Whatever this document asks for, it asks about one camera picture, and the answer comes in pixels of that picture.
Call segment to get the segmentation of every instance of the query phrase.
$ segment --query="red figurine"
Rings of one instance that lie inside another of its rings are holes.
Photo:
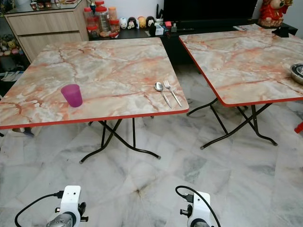
[[[263,0],[259,24],[265,27],[281,26],[283,14],[292,4],[293,0]]]

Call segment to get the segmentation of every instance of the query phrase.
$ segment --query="metal fork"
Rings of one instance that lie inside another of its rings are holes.
[[[172,93],[172,95],[174,96],[174,98],[177,101],[177,103],[179,104],[179,106],[182,107],[182,105],[179,102],[178,98],[176,97],[175,93],[170,89],[169,81],[167,79],[165,79],[163,82],[164,82],[164,86]]]

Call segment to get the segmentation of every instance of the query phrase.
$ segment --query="metal spoon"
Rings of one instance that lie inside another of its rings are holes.
[[[161,92],[161,94],[162,94],[163,98],[165,99],[167,105],[169,105],[169,107],[171,108],[171,105],[170,105],[169,100],[167,99],[166,95],[163,93],[163,85],[162,85],[160,82],[156,82],[156,83],[155,83],[155,89],[156,89],[157,91],[160,91],[160,92]]]

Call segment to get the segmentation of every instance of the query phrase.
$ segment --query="white marble floor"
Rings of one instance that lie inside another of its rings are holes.
[[[212,101],[195,66],[176,73],[191,109]],[[234,108],[216,109],[229,129],[243,120]],[[223,134],[208,108],[191,117],[139,118],[137,147],[161,160],[113,139],[82,165],[79,160],[100,144],[96,122],[47,126],[37,138],[7,135],[0,151],[0,227],[14,226],[25,205],[69,184],[81,186],[80,201],[87,203],[89,222],[83,227],[185,227],[179,209],[187,203],[175,193],[178,185],[209,193],[223,227],[302,227],[303,137],[294,132],[302,117],[302,102],[272,105],[259,115],[259,129],[278,147],[247,126],[204,150],[202,144]],[[118,132],[131,143],[131,120],[123,120]],[[59,204],[55,197],[45,199],[19,221],[44,227]]]

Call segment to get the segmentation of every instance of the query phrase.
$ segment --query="square table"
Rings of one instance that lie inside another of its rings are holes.
[[[233,135],[247,123],[259,137],[277,145],[271,138],[260,135],[257,115],[272,103],[303,100],[303,86],[292,80],[290,70],[293,64],[303,62],[303,40],[293,35],[281,38],[272,31],[260,29],[179,37],[217,97],[187,115],[210,106],[225,132],[201,149]],[[228,132],[212,106],[217,100],[226,107],[237,107],[245,121]],[[256,111],[258,104],[265,105]],[[252,109],[250,117],[240,108],[247,109],[248,105]]]
[[[180,107],[168,89],[155,82],[167,79],[181,101]],[[68,84],[80,86],[83,104],[69,106],[60,90]],[[99,121],[103,125],[101,148],[113,136],[128,148],[135,147],[134,118],[188,111],[188,103],[160,38],[57,43],[46,46],[0,102],[0,129]],[[115,131],[124,118],[133,119],[133,146]],[[114,128],[106,120],[118,119]],[[104,143],[105,129],[110,136]]]

